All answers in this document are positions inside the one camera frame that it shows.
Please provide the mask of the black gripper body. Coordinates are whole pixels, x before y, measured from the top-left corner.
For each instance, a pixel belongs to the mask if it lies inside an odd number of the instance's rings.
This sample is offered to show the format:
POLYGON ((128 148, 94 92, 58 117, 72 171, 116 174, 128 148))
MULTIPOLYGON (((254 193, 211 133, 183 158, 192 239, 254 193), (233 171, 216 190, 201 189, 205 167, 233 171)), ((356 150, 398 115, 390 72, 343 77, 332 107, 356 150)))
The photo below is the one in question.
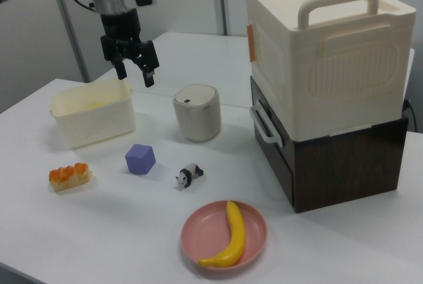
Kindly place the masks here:
POLYGON ((104 35, 100 38, 104 58, 110 62, 130 59, 141 61, 141 26, 138 13, 132 9, 126 13, 101 15, 104 35))

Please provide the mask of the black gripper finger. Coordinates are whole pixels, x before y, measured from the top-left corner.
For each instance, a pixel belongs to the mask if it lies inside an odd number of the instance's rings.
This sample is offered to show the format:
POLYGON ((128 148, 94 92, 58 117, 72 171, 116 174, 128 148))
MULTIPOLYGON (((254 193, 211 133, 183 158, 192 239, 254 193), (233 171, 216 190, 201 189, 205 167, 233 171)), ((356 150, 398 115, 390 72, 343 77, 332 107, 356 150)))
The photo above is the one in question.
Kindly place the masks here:
POLYGON ((107 35, 100 37, 100 43, 102 46, 103 55, 106 61, 111 62, 116 70, 116 74, 119 80, 123 80, 127 77, 126 68, 123 60, 125 45, 121 41, 109 38, 107 35))
POLYGON ((147 88, 155 84, 155 69, 159 67, 159 60, 155 46, 151 40, 135 43, 135 55, 132 61, 141 69, 144 84, 147 88))

